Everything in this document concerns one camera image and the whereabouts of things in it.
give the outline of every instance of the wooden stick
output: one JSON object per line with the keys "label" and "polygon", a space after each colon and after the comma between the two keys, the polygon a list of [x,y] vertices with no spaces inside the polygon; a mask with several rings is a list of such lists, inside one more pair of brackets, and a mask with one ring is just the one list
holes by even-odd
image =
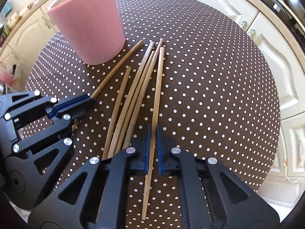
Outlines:
{"label": "wooden stick", "polygon": [[133,131],[135,129],[135,124],[137,122],[138,115],[139,115],[139,112],[140,112],[141,104],[142,104],[143,98],[145,96],[146,89],[147,89],[147,86],[148,86],[148,83],[149,83],[149,80],[150,80],[150,76],[151,76],[151,74],[153,72],[153,69],[154,69],[155,63],[157,61],[158,54],[159,54],[160,48],[162,46],[162,43],[163,43],[163,39],[160,39],[160,42],[159,42],[158,47],[156,49],[156,52],[155,52],[155,54],[154,54],[154,56],[152,58],[151,64],[150,64],[149,69],[147,71],[147,74],[145,76],[145,80],[144,80],[143,85],[141,87],[141,91],[140,91],[137,103],[135,105],[135,109],[134,109],[134,111],[132,113],[132,118],[130,120],[128,129],[127,129],[127,133],[126,133],[123,149],[129,147],[130,140],[132,138],[132,134],[133,134]]}
{"label": "wooden stick", "polygon": [[126,117],[125,117],[122,129],[121,129],[121,132],[120,132],[120,135],[119,135],[119,139],[118,139],[118,142],[116,144],[115,154],[117,154],[121,150],[121,148],[122,148],[122,143],[123,143],[123,140],[124,140],[124,136],[126,134],[126,130],[128,128],[128,125],[129,125],[130,118],[131,118],[133,110],[135,108],[135,104],[137,102],[137,99],[138,99],[138,96],[139,96],[142,84],[144,82],[144,79],[145,79],[145,76],[147,74],[148,68],[150,67],[150,63],[151,63],[151,61],[153,59],[154,53],[155,53],[155,51],[151,52],[151,54],[149,56],[149,59],[147,61],[147,64],[145,65],[145,68],[144,68],[144,71],[142,73],[142,76],[140,78],[140,81],[138,83],[138,86],[137,86],[137,88],[135,90],[134,96],[132,97],[132,101],[131,101],[131,103],[129,105],[129,108],[128,108],[128,111],[127,111],[127,114],[126,114]]}
{"label": "wooden stick", "polygon": [[113,137],[112,137],[112,141],[111,141],[109,152],[108,152],[108,158],[113,157],[113,155],[114,155],[116,144],[117,144],[118,137],[119,137],[121,129],[122,129],[122,125],[123,125],[126,113],[128,111],[130,102],[132,100],[133,94],[134,94],[135,89],[137,87],[138,81],[141,77],[142,71],[145,67],[145,64],[147,62],[149,54],[150,54],[151,50],[153,49],[153,45],[154,45],[154,42],[150,42],[150,44],[149,44],[149,46],[148,46],[148,48],[147,48],[147,50],[144,54],[144,57],[141,61],[140,67],[138,68],[138,71],[137,71],[137,73],[135,75],[135,78],[132,82],[130,90],[128,92],[127,99],[125,100],[124,106],[122,108],[118,123],[116,125],[115,131],[114,131],[114,134],[113,134]]}
{"label": "wooden stick", "polygon": [[[98,94],[106,86],[106,84],[113,77],[113,75],[117,72],[117,70],[121,68],[121,66],[126,62],[126,60],[135,52],[136,49],[138,49],[140,47],[140,45],[142,43],[143,43],[143,40],[140,40],[124,57],[122,57],[122,59],[116,64],[116,66],[109,72],[109,74],[104,78],[104,80],[101,82],[101,84],[97,87],[97,89],[91,95],[91,98],[95,99],[98,96]],[[72,126],[72,131],[74,131],[74,129],[77,127],[77,124],[78,123],[76,123]]]}
{"label": "wooden stick", "polygon": [[104,145],[104,152],[103,152],[102,160],[106,159],[108,156],[108,151],[109,151],[110,143],[112,140],[112,134],[113,134],[114,127],[115,127],[116,118],[119,113],[121,101],[122,101],[122,98],[124,95],[124,91],[125,91],[126,84],[127,84],[128,77],[129,77],[131,70],[132,70],[131,67],[127,67],[127,69],[125,71],[125,75],[122,80],[122,84],[120,86],[119,94],[117,95],[117,98],[115,101],[114,109],[113,109],[112,116],[111,116],[111,121],[110,121],[108,132],[107,132],[107,137],[106,137],[106,141],[105,141],[105,145]]}
{"label": "wooden stick", "polygon": [[150,142],[149,142],[148,175],[146,175],[146,177],[145,177],[145,185],[144,185],[142,219],[146,219],[147,204],[148,204],[149,191],[150,191],[150,183],[151,183],[152,172],[153,172],[153,167],[152,166],[153,166],[154,153],[155,153],[156,131],[157,131],[157,124],[158,124],[158,116],[159,116],[160,93],[161,93],[161,82],[162,82],[162,71],[163,71],[163,58],[164,58],[164,47],[161,47],[160,48],[160,54],[159,54],[157,83],[156,83],[156,90],[155,90],[155,100],[154,100],[154,104],[153,104],[151,136],[150,136]]}

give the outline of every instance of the pink plastic cup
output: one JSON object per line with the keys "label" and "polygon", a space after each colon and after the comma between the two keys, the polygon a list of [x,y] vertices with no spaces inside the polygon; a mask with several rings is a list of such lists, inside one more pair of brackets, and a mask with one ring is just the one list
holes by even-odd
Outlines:
{"label": "pink plastic cup", "polygon": [[105,63],[124,46],[125,36],[115,0],[56,0],[49,13],[86,64]]}

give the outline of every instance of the silver rivet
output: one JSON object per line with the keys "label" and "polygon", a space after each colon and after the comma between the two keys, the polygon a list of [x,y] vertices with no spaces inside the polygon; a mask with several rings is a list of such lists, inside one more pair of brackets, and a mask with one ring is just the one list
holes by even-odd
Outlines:
{"label": "silver rivet", "polygon": [[71,118],[71,116],[69,114],[64,114],[63,115],[63,119],[66,120],[66,121],[69,120],[70,118]]}
{"label": "silver rivet", "polygon": [[171,149],[171,152],[174,153],[174,154],[179,154],[181,152],[181,149],[178,148],[178,147],[174,147]]}
{"label": "silver rivet", "polygon": [[19,145],[14,144],[13,145],[13,151],[17,153],[19,151]]}
{"label": "silver rivet", "polygon": [[97,164],[100,161],[98,157],[92,157],[89,162],[90,164]]}
{"label": "silver rivet", "polygon": [[57,102],[57,99],[56,99],[55,97],[52,97],[52,98],[51,98],[51,102],[52,102],[52,103],[56,103],[56,102]]}
{"label": "silver rivet", "polygon": [[70,146],[70,145],[72,145],[72,139],[70,139],[70,138],[65,138],[65,139],[63,140],[63,143],[64,143],[66,146]]}
{"label": "silver rivet", "polygon": [[128,148],[126,149],[126,152],[129,153],[129,154],[134,153],[134,152],[135,152],[135,148],[133,148],[133,147],[128,147]]}
{"label": "silver rivet", "polygon": [[10,113],[6,113],[6,114],[4,115],[4,118],[5,118],[6,121],[8,121],[8,120],[11,118]]}
{"label": "silver rivet", "polygon": [[209,163],[209,164],[216,164],[216,163],[217,163],[217,159],[214,158],[214,157],[209,157],[209,158],[208,158],[208,163]]}

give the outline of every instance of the polka dot tablecloth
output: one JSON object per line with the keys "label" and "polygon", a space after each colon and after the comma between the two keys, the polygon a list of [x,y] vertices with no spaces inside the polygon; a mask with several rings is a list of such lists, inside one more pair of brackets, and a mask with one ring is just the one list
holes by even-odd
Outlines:
{"label": "polka dot tablecloth", "polygon": [[[188,149],[197,158],[215,156],[258,190],[275,157],[280,111],[271,71],[254,42],[227,16],[196,0],[117,0],[117,6],[126,36],[118,56],[89,66],[59,31],[42,50],[28,78],[28,91],[38,89],[57,98],[92,94],[116,63],[140,39],[144,40],[144,45],[102,90],[94,108],[74,132],[75,155],[55,188],[88,159],[102,156],[126,66],[133,70],[125,94],[149,41],[163,38],[159,124],[178,147]],[[141,134],[145,124],[151,124],[156,69],[157,65],[134,137]],[[24,136],[49,124],[45,118],[35,121],[24,128]],[[145,221],[141,220],[144,177],[131,178],[128,228],[181,227],[177,180],[158,176],[157,164],[155,160]]]}

